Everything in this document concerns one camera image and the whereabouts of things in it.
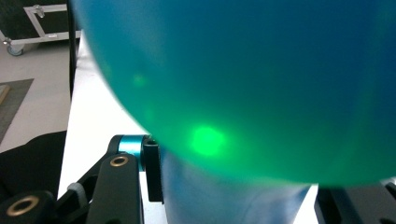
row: green light spot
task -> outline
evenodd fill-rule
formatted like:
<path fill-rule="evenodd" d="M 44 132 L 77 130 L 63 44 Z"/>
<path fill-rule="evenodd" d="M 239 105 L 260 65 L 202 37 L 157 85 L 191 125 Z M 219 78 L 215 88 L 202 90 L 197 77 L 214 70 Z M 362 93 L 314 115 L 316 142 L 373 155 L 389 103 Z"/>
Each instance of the green light spot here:
<path fill-rule="evenodd" d="M 132 83 L 137 88 L 142 88 L 146 86 L 147 81 L 142 74 L 136 73 L 132 76 Z"/>
<path fill-rule="evenodd" d="M 202 155 L 212 156 L 224 145 L 224 135 L 207 126 L 199 127 L 193 133 L 192 148 Z"/>

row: translucent plastic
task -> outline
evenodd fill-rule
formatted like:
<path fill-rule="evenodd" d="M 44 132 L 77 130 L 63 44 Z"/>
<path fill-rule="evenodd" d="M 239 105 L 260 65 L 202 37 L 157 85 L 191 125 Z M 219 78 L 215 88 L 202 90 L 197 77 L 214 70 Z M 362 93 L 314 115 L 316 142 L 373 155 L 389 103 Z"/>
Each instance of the translucent plastic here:
<path fill-rule="evenodd" d="M 235 182 L 161 153 L 166 219 L 172 224 L 290 224 L 309 189 Z"/>
<path fill-rule="evenodd" d="M 396 175 L 396 1 L 74 4 L 120 102 L 184 161 L 274 184 Z"/>

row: gray floor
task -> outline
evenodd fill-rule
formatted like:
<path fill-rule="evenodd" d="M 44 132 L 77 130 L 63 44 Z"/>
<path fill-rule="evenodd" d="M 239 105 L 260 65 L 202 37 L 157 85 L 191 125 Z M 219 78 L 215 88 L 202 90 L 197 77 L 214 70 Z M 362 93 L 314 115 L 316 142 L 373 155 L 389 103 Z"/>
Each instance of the gray floor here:
<path fill-rule="evenodd" d="M 70 111 L 69 52 L 67 41 L 26 45 L 13 57 L 0 43 L 0 83 L 34 78 L 9 126 L 0 152 L 25 144 L 43 134 L 67 129 Z"/>

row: black metal bracket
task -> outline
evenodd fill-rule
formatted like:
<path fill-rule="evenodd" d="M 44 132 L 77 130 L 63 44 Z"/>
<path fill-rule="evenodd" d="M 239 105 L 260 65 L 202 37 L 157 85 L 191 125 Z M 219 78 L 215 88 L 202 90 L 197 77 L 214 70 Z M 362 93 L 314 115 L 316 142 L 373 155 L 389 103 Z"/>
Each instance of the black metal bracket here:
<path fill-rule="evenodd" d="M 1 223 L 144 223 L 137 158 L 119 151 L 122 137 L 114 136 L 106 154 L 57 202 L 49 192 L 32 191 L 1 203 Z M 159 146 L 148 135 L 141 145 L 149 200 L 163 203 Z"/>
<path fill-rule="evenodd" d="M 319 224 L 396 224 L 396 186 L 318 189 Z"/>

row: white table surface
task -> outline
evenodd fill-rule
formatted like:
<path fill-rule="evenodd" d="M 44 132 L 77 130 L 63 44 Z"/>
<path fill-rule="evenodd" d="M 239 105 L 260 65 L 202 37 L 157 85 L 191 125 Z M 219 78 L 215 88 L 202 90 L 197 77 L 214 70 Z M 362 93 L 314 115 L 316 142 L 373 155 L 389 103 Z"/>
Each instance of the white table surface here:
<path fill-rule="evenodd" d="M 59 195 L 78 181 L 105 153 L 116 134 L 147 133 L 114 98 L 102 78 L 84 35 L 80 39 L 75 87 L 71 104 Z M 145 222 L 166 224 L 164 206 L 150 203 L 146 176 L 140 174 Z M 314 201 L 318 188 L 309 190 L 295 224 L 318 223 Z"/>

